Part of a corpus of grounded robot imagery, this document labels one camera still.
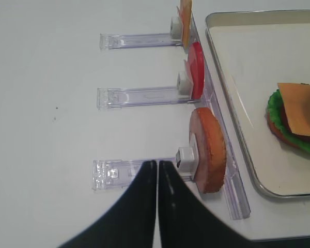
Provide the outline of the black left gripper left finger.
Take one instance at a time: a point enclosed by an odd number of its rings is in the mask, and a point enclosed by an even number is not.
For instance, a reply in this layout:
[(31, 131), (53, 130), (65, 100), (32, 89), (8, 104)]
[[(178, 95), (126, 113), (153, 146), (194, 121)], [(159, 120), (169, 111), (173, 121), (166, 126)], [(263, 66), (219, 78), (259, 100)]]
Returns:
[(152, 247), (157, 208), (157, 163), (146, 161), (121, 198), (61, 247)]

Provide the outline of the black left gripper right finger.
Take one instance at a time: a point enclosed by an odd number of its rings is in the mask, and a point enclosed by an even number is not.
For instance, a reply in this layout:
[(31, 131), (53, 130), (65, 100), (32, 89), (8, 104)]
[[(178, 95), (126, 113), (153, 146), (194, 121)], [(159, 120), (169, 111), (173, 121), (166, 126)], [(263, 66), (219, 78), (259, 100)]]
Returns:
[(161, 247), (257, 247), (212, 214), (169, 161), (159, 162), (158, 217)]

